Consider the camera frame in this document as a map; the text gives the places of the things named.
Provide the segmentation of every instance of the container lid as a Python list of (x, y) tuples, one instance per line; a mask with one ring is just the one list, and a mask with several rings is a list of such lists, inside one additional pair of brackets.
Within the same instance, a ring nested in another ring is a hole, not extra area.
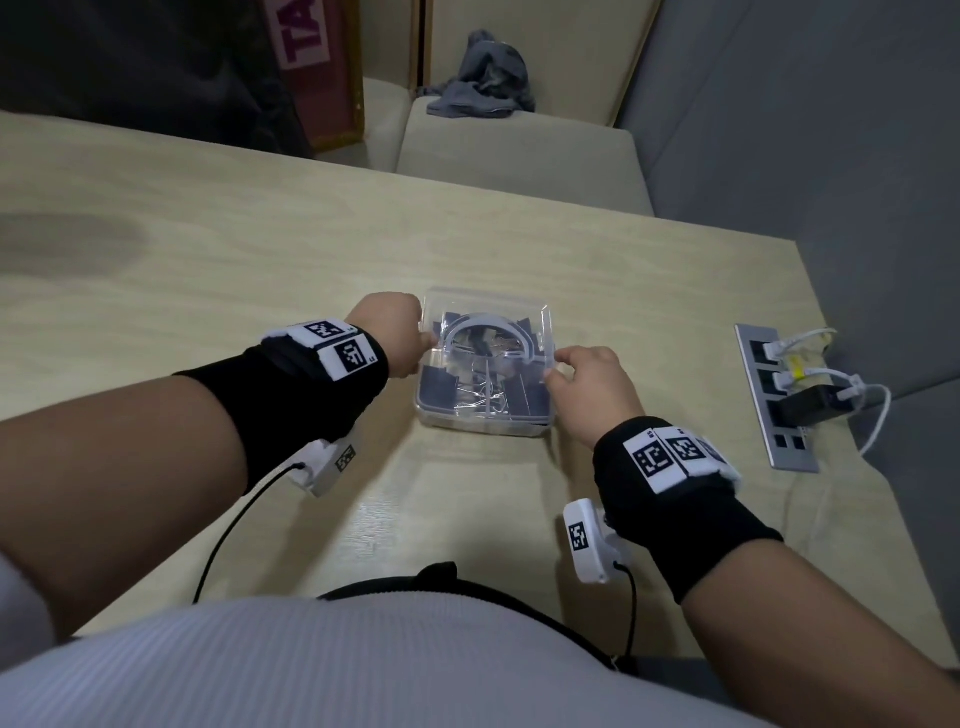
[(553, 408), (543, 384), (554, 366), (546, 303), (432, 288), (423, 300), (422, 328), (432, 328), (439, 343), (421, 362), (419, 409), (465, 421), (551, 424)]

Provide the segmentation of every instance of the black power adapter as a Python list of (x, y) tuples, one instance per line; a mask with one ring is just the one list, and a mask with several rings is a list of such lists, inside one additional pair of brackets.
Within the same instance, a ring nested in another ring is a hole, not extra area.
[(778, 427), (811, 427), (853, 412), (852, 400), (840, 400), (839, 392), (850, 386), (817, 384), (782, 400), (768, 400), (770, 415)]

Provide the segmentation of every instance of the black wristband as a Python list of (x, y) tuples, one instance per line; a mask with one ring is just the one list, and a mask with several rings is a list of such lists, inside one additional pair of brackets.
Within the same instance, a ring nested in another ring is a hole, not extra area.
[(383, 391), (387, 356), (361, 330), (376, 361), (331, 381), (311, 350), (289, 337), (264, 340), (239, 356), (177, 372), (199, 381), (233, 420), (247, 458), (247, 493), (277, 465), (314, 440), (345, 437)]
[(650, 549), (680, 604), (735, 548), (783, 538), (736, 499), (732, 484), (719, 473), (690, 477), (654, 493), (623, 444), (646, 429), (669, 426), (657, 417), (637, 417), (615, 427), (597, 443), (593, 469), (608, 525)]

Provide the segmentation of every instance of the person's left hand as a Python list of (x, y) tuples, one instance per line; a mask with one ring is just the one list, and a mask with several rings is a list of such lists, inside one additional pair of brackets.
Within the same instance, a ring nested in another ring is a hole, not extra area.
[(387, 354), (390, 376), (415, 374), (423, 357), (437, 345), (433, 332), (420, 332), (420, 300), (409, 293), (371, 293), (345, 319), (376, 339)]

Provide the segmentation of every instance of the gray wall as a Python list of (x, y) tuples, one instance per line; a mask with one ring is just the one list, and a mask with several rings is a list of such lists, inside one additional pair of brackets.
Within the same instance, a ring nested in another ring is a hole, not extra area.
[(957, 0), (664, 0), (618, 123), (659, 217), (797, 240), (955, 640), (958, 120)]

